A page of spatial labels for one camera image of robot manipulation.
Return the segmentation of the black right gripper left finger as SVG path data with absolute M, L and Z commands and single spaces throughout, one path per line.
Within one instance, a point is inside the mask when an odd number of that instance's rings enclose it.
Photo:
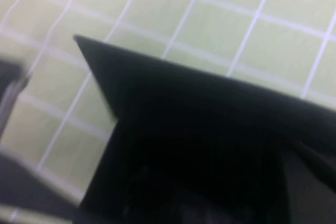
M 20 162 L 1 154 L 1 204 L 74 220 L 78 207 L 56 193 Z

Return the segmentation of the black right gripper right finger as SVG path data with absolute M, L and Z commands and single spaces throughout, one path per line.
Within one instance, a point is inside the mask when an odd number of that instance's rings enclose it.
M 291 223 L 335 223 L 335 152 L 286 144 Z

